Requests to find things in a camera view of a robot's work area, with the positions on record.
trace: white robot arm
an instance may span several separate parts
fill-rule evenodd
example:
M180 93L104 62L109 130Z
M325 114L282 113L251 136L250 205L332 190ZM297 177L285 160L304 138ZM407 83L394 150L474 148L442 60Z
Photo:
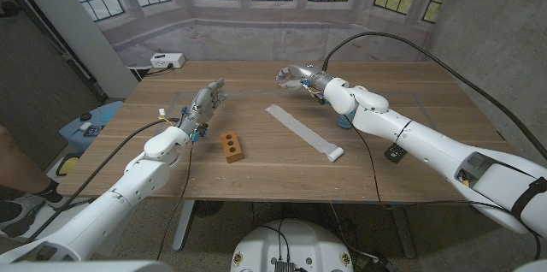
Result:
M355 110L355 128L396 143L441 174L473 206L517 233L547 236L547 169L505 152L464 145L389 109L382 96L313 65L291 65L278 74L292 90L314 88L341 115Z
M53 234L1 255L0 264L38 254L50 261L89 259L138 203L165 185L179 161L177 146L190 144L207 127L205 122L227 97L223 86L224 80L219 79L204 87L177 126L148 140L144 152L127 164L123 176L108 191Z

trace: orange block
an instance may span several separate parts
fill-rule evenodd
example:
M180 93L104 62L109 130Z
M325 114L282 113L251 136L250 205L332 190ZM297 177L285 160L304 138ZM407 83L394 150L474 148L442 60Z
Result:
M228 163L234 163L239 160L243 160L243 151L239 145L238 135L235 131L230 131L221 135L222 148L224 148L224 155Z

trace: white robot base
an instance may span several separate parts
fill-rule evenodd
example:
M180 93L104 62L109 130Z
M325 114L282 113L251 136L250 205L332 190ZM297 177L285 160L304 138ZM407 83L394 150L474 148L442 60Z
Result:
M277 232L280 222L281 220L270 222L243 238L233 252L230 270L353 271L348 249L334 234L312 222L288 219L282 221L280 228L280 232L286 237L285 243Z

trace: power strip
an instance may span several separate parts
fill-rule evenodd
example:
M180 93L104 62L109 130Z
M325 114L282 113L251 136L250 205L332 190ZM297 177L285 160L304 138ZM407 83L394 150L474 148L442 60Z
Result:
M173 64L173 68L182 68L185 61L182 53L156 53L150 59L153 68L167 68L169 63Z

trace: wooden table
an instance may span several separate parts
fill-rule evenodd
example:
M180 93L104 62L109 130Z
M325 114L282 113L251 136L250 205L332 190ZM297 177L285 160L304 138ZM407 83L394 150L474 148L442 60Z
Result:
M189 105L200 88L224 77L230 97L209 122L208 136L194 144L185 199L378 202L370 159L355 131L339 127L332 107L319 105L304 90L277 88L275 75L290 63L186 62L182 69L145 78L62 181L59 192L72 194L127 135L157 120L159 108L179 117L181 107ZM460 86L435 63L331 62L328 72L352 86L365 86L383 95L395 111L453 139L510 151ZM272 103L345 153L335 163L329 162L265 111ZM220 134L231 130L238 133L245 159L228 164ZM96 197L107 191L122 176L126 164L142 152L144 142L160 131L151 127L132 139L81 195ZM382 202L462 199L439 174L414 157L407 155L399 164L390 163L384 157L391 145L387 140L368 134L364 138L372 150ZM189 151L182 152L178 168L154 197L182 194Z

